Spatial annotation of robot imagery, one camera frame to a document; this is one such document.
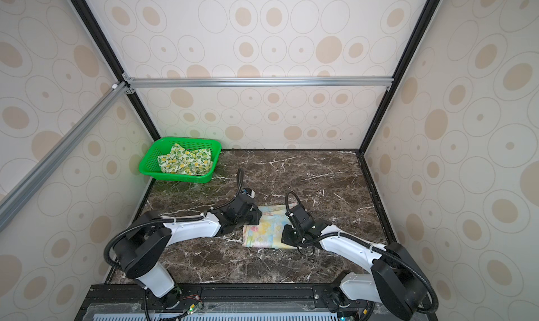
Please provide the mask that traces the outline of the pastel floral skirt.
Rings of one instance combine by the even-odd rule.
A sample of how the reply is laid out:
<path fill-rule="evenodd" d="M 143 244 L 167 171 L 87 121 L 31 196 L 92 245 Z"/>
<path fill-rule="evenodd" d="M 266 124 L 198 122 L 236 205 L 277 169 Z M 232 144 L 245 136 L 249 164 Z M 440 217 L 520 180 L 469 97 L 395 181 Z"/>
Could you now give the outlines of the pastel floral skirt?
<path fill-rule="evenodd" d="M 282 242 L 285 225 L 290 224 L 285 205 L 260 206 L 262 212 L 257 226 L 244 226 L 243 246 L 267 249 L 293 249 Z"/>

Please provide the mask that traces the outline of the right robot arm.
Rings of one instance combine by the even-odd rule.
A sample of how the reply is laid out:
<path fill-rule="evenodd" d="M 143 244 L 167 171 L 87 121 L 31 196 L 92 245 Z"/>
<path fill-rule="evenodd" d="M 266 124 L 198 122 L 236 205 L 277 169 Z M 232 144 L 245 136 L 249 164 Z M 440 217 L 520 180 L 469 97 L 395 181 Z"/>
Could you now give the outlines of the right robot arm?
<path fill-rule="evenodd" d="M 365 275 L 345 274 L 338 283 L 338 291 L 347 300 L 381 303 L 400 320 L 438 310 L 434 287 L 403 245 L 368 242 L 328 222 L 315 221 L 301 203 L 285 208 L 290 224 L 283 230 L 284 244 L 322 249 L 366 271 Z"/>

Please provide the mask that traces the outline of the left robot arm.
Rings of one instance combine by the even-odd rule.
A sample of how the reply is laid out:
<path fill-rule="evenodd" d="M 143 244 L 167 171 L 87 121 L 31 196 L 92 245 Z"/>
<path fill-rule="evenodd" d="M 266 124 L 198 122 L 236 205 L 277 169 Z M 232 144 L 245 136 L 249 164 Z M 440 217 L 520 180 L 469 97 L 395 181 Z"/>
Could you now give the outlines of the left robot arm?
<path fill-rule="evenodd" d="M 167 247 L 196 238 L 220 237 L 243 226 L 257 226 L 261 217 L 255 192 L 250 188 L 241 189 L 222 207 L 198 216 L 161 217 L 148 212 L 113 237 L 105 246 L 103 257 L 127 278 L 163 298 L 176 287 L 171 274 L 159 263 Z"/>

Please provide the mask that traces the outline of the lemon print folded skirt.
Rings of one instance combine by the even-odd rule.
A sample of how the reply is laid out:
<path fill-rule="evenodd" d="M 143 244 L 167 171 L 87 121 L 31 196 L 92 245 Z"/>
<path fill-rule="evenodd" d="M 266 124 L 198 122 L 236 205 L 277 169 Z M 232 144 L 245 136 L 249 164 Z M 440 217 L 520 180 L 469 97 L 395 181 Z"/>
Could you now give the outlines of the lemon print folded skirt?
<path fill-rule="evenodd" d="M 163 173 L 188 176 L 206 175 L 213 165 L 210 148 L 188 151 L 179 144 L 168 154 L 159 155 L 157 162 Z"/>

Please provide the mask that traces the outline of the green plastic basket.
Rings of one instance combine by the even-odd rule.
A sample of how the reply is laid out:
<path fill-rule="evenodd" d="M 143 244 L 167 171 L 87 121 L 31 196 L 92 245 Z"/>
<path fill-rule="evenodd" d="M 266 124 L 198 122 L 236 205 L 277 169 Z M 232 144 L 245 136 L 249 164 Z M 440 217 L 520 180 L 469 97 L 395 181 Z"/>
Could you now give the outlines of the green plastic basket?
<path fill-rule="evenodd" d="M 221 149 L 212 139 L 164 137 L 151 145 L 138 169 L 156 180 L 205 184 L 212 179 Z"/>

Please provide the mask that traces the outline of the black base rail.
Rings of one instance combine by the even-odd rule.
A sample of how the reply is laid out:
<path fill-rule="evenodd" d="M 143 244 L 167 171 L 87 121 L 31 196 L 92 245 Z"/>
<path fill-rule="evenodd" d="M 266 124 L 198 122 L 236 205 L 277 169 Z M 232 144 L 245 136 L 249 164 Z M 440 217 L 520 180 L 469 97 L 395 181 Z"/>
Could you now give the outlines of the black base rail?
<path fill-rule="evenodd" d="M 76 320 L 395 320 L 332 284 L 181 284 L 170 308 L 138 285 L 94 285 Z"/>

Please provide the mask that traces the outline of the horizontal aluminium back rail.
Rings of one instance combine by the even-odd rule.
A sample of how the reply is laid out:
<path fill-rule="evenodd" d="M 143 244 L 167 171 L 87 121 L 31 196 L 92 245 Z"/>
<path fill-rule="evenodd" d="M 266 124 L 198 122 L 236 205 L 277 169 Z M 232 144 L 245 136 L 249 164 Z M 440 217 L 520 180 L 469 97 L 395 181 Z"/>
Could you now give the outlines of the horizontal aluminium back rail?
<path fill-rule="evenodd" d="M 133 88 L 282 88 L 383 86 L 390 87 L 389 76 L 366 77 L 279 77 L 279 78 L 128 78 Z"/>

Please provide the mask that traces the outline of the diagonal aluminium left rail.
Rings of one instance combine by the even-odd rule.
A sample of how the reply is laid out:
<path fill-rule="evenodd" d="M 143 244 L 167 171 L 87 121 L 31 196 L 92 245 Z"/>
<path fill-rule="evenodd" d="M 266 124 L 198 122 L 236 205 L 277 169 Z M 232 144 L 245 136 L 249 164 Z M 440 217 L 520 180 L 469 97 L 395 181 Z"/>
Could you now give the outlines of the diagonal aluminium left rail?
<path fill-rule="evenodd" d="M 13 221 L 45 181 L 84 140 L 84 137 L 117 101 L 118 97 L 125 95 L 126 92 L 127 84 L 118 82 L 116 87 L 110 89 L 1 201 L 1 230 L 4 230 Z"/>

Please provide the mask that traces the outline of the black right corner post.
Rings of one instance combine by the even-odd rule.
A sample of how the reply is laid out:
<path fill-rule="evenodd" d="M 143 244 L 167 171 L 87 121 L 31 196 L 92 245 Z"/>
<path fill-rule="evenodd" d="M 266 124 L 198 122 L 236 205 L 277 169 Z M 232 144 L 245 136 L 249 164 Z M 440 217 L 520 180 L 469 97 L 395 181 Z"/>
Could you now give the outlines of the black right corner post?
<path fill-rule="evenodd" d="M 414 58 L 421 40 L 425 35 L 430 22 L 432 21 L 433 16 L 439 4 L 442 0 L 426 0 L 426 3 L 419 14 L 418 21 L 416 22 L 414 29 L 412 30 L 411 37 L 404 48 L 400 61 L 397 64 L 395 72 L 393 74 L 393 82 L 389 89 L 383 95 L 380 105 L 378 106 L 376 113 L 371 121 L 371 124 L 366 132 L 366 136 L 362 141 L 362 145 L 359 147 L 358 156 L 364 156 L 367 149 L 369 148 L 370 143 L 372 142 L 382 120 L 385 116 L 387 109 L 389 108 L 391 101 L 394 95 L 397 92 L 397 88 L 401 85 L 401 81 L 404 78 L 404 75 Z"/>

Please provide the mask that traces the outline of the black corner post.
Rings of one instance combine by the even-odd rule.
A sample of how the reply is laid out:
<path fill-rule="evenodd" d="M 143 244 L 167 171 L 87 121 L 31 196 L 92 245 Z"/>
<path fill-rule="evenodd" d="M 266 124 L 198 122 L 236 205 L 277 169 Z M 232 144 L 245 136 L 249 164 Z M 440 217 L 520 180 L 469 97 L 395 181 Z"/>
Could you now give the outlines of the black corner post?
<path fill-rule="evenodd" d="M 414 58 L 421 40 L 425 35 L 430 22 L 432 21 L 433 16 L 439 4 L 442 0 L 426 0 L 426 3 L 419 14 L 418 21 L 416 22 L 414 29 L 412 30 L 411 37 L 404 48 L 400 61 L 397 64 L 395 72 L 393 74 L 393 82 L 389 89 L 383 95 L 380 105 L 378 106 L 376 113 L 371 121 L 371 124 L 366 132 L 366 136 L 362 141 L 362 145 L 359 147 L 358 156 L 364 156 L 367 149 L 369 148 L 370 143 L 372 142 L 382 120 L 385 116 L 387 109 L 389 108 L 391 101 L 394 95 L 397 92 L 397 88 L 401 85 L 401 81 L 404 78 L 404 75 Z"/>
<path fill-rule="evenodd" d="M 83 22 L 86 30 L 89 32 L 94 43 L 102 54 L 102 57 L 105 59 L 108 67 L 111 69 L 113 75 L 119 82 L 124 82 L 127 84 L 129 91 L 127 92 L 127 97 L 136 111 L 139 119 L 142 121 L 144 127 L 148 131 L 150 137 L 157 141 L 161 139 L 156 126 L 154 125 L 152 119 L 150 118 L 149 113 L 143 105 L 142 99 L 138 96 L 134 88 L 131 87 L 130 83 L 127 81 L 126 71 L 124 70 L 122 64 L 120 63 L 116 52 L 113 50 L 109 40 L 104 34 L 101 25 L 99 25 L 98 20 L 95 18 L 91 8 L 89 7 L 86 0 L 69 0 L 73 5 L 74 10 L 79 15 L 81 21 Z"/>

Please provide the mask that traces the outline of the black left corner post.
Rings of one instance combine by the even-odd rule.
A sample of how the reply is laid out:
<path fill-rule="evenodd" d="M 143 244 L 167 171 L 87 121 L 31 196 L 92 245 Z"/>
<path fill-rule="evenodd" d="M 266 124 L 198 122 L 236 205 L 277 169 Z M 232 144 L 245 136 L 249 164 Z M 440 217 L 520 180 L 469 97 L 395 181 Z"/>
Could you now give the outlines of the black left corner post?
<path fill-rule="evenodd" d="M 136 111 L 139 119 L 142 121 L 144 127 L 148 131 L 150 137 L 157 141 L 161 139 L 156 126 L 154 125 L 152 119 L 150 118 L 149 113 L 143 105 L 142 99 L 138 96 L 134 88 L 131 87 L 130 83 L 127 81 L 126 71 L 124 70 L 122 64 L 120 63 L 116 52 L 113 50 L 109 40 L 104 34 L 101 25 L 99 25 L 98 20 L 95 18 L 91 8 L 89 7 L 86 0 L 69 0 L 73 5 L 74 10 L 79 15 L 81 21 L 83 22 L 86 30 L 89 32 L 94 43 L 102 54 L 102 57 L 105 59 L 108 67 L 111 69 L 113 75 L 119 82 L 124 82 L 127 84 L 129 91 L 127 92 L 127 97 Z"/>

